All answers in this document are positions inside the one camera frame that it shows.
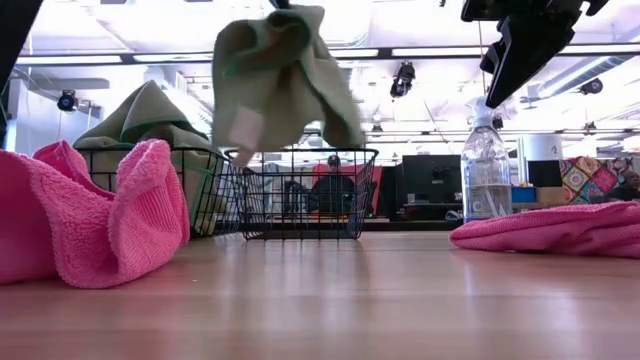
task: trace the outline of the white wall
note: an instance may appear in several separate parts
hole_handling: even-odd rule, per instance
[[[18,153],[33,155],[38,149],[60,140],[73,143],[99,119],[82,112],[64,113],[55,101],[29,91],[22,80],[11,81],[9,98],[12,131],[7,145]]]

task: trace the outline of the clear plastic bottle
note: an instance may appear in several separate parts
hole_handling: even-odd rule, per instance
[[[465,222],[509,215],[511,174],[509,155],[493,128],[492,110],[485,98],[473,104],[473,131],[461,155],[462,201]]]

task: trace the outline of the person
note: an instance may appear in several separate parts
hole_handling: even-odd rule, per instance
[[[613,188],[606,194],[609,201],[633,201],[640,200],[640,175],[635,171],[627,170],[620,177],[620,186]]]
[[[348,214],[355,198],[355,183],[340,172],[340,157],[331,155],[327,160],[329,174],[316,181],[311,188],[309,210],[324,214]]]

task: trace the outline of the basket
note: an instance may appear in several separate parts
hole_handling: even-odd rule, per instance
[[[77,149],[86,162],[93,182],[101,188],[116,191],[117,164],[130,148]],[[189,162],[197,154],[199,164]],[[235,190],[238,168],[221,155],[207,149],[176,147],[171,151],[173,163],[189,207],[191,237],[216,236],[238,231],[240,217]]]
[[[227,156],[237,156],[236,150]],[[247,240],[358,239],[377,184],[373,149],[287,149],[254,156],[236,190]],[[338,171],[328,158],[337,156]]]

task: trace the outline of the wooden table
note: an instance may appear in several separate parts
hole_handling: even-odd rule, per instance
[[[193,242],[112,290],[0,289],[7,360],[640,359],[640,262],[446,233]]]

